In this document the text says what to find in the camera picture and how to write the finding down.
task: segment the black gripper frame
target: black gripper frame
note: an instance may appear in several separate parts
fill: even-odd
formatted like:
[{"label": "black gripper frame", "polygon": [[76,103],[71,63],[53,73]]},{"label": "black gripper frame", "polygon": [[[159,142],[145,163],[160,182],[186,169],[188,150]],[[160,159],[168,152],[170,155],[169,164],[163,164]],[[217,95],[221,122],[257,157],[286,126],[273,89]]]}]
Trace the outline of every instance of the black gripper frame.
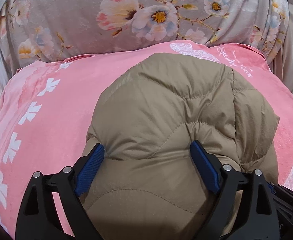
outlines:
[{"label": "black gripper frame", "polygon": [[[100,144],[96,144],[88,156],[81,157],[73,167],[65,167],[59,173],[34,173],[21,202],[16,240],[102,240],[76,195],[77,176],[94,153],[98,150],[102,152],[101,147]],[[59,193],[75,237],[63,231],[52,192]]]},{"label": "black gripper frame", "polygon": [[[199,141],[190,147],[191,157],[207,189],[217,199],[194,240],[279,240],[279,221],[268,183],[260,170],[239,172],[222,165]],[[235,194],[242,190],[239,211],[230,233],[222,236],[233,212]]]}]

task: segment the pink blanket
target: pink blanket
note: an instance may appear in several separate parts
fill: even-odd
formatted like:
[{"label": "pink blanket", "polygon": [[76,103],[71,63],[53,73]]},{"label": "pink blanket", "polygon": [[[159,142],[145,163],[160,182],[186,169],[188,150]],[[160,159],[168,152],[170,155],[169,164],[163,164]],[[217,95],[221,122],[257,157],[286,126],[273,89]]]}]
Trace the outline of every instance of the pink blanket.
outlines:
[{"label": "pink blanket", "polygon": [[[268,100],[280,123],[274,138],[279,182],[293,190],[293,95],[257,50],[242,44],[207,48],[167,42],[132,52],[37,61],[19,71],[0,100],[0,223],[14,238],[20,202],[35,171],[56,173],[81,156],[101,92],[132,66],[159,53],[180,53],[226,64]],[[64,229],[72,234],[61,204]]]}]

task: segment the beige down jacket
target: beige down jacket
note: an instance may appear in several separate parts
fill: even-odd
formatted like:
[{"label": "beige down jacket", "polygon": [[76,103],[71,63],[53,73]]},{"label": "beige down jacket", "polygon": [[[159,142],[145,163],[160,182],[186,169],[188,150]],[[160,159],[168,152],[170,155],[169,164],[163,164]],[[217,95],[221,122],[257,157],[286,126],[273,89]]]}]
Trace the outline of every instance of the beige down jacket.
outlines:
[{"label": "beige down jacket", "polygon": [[[87,155],[99,142],[105,159],[82,203],[104,240],[192,239],[212,204],[190,158],[190,143],[237,171],[259,168],[277,183],[273,109],[225,65],[154,54],[100,96]],[[234,222],[241,194],[225,232]]]}]

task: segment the silver bolt head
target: silver bolt head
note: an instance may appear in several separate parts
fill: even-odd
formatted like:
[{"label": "silver bolt head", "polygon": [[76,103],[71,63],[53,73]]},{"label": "silver bolt head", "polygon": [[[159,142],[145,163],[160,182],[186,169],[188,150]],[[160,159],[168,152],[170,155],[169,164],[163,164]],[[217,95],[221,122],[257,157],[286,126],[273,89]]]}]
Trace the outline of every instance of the silver bolt head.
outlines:
[{"label": "silver bolt head", "polygon": [[67,166],[67,167],[63,168],[64,173],[69,173],[70,171],[72,171],[72,168],[70,166]]},{"label": "silver bolt head", "polygon": [[33,173],[34,178],[39,178],[40,175],[41,175],[40,171],[36,171],[35,173]]},{"label": "silver bolt head", "polygon": [[230,170],[232,170],[232,167],[231,167],[231,165],[229,165],[229,164],[224,164],[224,165],[223,165],[223,169],[224,169],[225,171],[230,171]]},{"label": "silver bolt head", "polygon": [[262,171],[261,170],[255,170],[254,173],[258,176],[261,176],[262,175]]}]

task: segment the floral pillow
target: floral pillow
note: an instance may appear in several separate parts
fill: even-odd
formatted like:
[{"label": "floral pillow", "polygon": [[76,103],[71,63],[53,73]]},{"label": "floral pillow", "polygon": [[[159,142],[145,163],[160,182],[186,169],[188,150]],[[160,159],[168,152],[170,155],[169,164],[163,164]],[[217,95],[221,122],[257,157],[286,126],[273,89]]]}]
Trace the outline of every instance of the floral pillow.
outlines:
[{"label": "floral pillow", "polygon": [[7,0],[0,13],[0,46],[6,62],[16,68],[38,59],[59,61],[173,40],[207,46],[245,43],[271,62],[285,38],[287,4],[287,0]]}]

